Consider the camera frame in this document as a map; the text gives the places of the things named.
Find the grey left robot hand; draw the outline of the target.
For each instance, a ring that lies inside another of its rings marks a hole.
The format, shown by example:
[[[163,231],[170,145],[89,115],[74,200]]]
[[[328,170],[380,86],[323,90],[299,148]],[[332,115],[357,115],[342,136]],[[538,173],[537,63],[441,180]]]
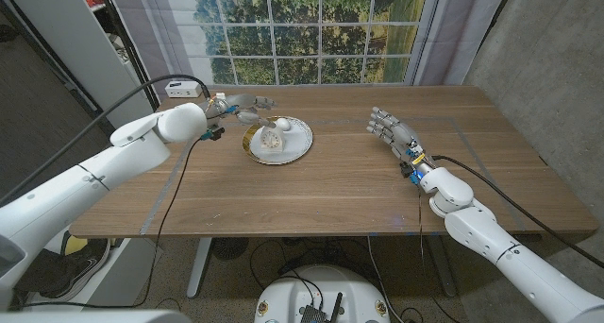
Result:
[[[229,115],[234,115],[240,123],[246,125],[267,126],[269,121],[258,115],[258,109],[270,110],[276,106],[275,100],[251,93],[214,96],[199,105],[206,115],[208,128],[217,128],[220,121]]]

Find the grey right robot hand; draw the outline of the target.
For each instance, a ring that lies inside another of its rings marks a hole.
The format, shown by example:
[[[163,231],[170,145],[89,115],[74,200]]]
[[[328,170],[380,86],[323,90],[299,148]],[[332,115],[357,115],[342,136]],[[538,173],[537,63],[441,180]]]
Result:
[[[413,167],[422,163],[429,164],[428,155],[417,134],[389,112],[373,107],[366,129],[386,143],[402,162]]]

